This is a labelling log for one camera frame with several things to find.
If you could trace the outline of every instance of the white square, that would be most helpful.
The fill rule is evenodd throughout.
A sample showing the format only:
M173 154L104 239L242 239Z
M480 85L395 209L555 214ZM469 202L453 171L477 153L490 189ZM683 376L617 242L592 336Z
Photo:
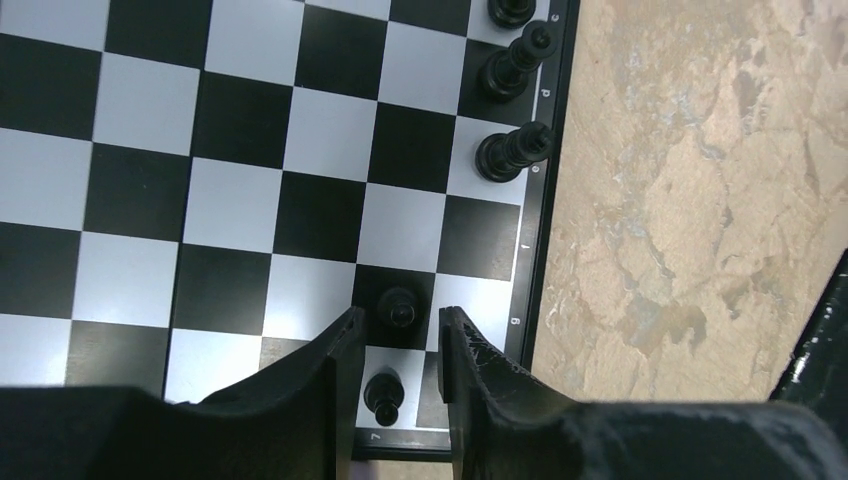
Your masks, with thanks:
M386 369L394 370L403 385L403 403L398 408L397 422L390 427L384 427L377 423L374 413L365 406L365 385L371 377ZM365 347L365 368L362 371L362 389L359 392L356 426L359 428L415 429L423 376L423 350L400 350L370 345Z
M489 16L488 4L489 0L471 0L471 12L468 16L468 38L506 47L510 42L521 36L523 28L509 30L495 25ZM536 12L530 21L550 20L548 19L548 11L548 0L537 0ZM558 18L557 21L562 22L565 19Z
M200 71L104 53L94 141L188 155Z
M369 183L356 263L435 272L445 196Z
M274 255L262 336L313 340L350 308L355 273L352 263Z
M306 0L306 4L376 18L377 20L388 20L392 0Z
M177 244L83 232L74 320L168 327Z
M0 314L0 386L65 383L71 321Z
M439 351L439 309L462 307L486 340L503 351L511 301L512 282L436 274L427 350Z
M378 100L455 115L465 37L389 22Z
M514 129L515 127L500 123L457 117L451 148L448 194L523 205L524 193L527 190L526 168L514 180L496 183L483 178L474 166L477 147L483 139L493 133L508 133Z
M271 253L283 172L195 158L183 241Z
M165 400L198 403L259 371L262 337L175 328Z
M82 230L91 142L0 128L0 221Z
M109 0L3 0L0 33L103 50Z
M215 0L206 70L294 84L303 4L286 0Z
M376 116L375 101L295 88L283 170L366 181Z

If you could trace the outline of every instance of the marble floor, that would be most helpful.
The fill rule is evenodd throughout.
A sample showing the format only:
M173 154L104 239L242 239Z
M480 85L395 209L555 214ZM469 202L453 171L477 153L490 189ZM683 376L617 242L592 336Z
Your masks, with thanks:
M583 0L536 376L767 397L848 247L846 37L848 0Z

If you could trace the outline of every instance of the chess piece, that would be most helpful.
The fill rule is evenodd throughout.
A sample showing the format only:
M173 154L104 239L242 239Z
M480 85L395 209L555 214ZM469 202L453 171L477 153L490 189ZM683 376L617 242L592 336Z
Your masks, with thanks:
M407 288L390 288L377 301L377 316L392 328L409 327L418 314L418 298Z
M384 427L395 424L403 403L403 385L394 370L386 369L371 377L363 395L365 406L374 412L377 423Z
M554 150L554 134L542 122L527 122L510 133L495 133L477 147L474 164L488 180L505 183L521 169L546 160Z
M489 0L489 17L502 28L521 28L534 13L536 0Z
M530 74L556 51L553 29L541 20L527 24L521 36L492 54L480 68L480 87L493 100L507 102L527 89Z

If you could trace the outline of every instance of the chessboard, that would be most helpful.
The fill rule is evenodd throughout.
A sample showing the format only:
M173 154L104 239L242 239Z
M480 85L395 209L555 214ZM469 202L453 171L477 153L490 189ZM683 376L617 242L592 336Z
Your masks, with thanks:
M363 384L405 391L389 427L360 400L357 456L447 458L438 309L532 358L576 15L538 0L558 50L498 103L477 74L521 29L486 0L2 0L0 385L198 402L357 305ZM481 177L533 119L552 160Z

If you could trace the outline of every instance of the black chess piece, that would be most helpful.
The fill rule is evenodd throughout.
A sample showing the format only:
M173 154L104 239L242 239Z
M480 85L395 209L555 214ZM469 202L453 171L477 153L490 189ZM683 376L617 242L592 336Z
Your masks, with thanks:
M534 13L536 0L489 0L489 17L502 28L521 28Z
M403 403L403 385L394 370L387 369L371 377L363 395L365 406L374 412L377 423L389 427L397 422L398 408Z
M508 48L486 60L478 75L480 87L493 100L512 100L527 89L530 74L539 68L542 60L554 54L556 47L554 31L547 22L528 23Z
M377 316L392 328L407 328L418 315L418 297L407 288L390 288L377 301Z
M477 147L474 164L488 180L505 183L521 169L546 160L554 151L554 134L542 122L527 122L510 133L489 135Z

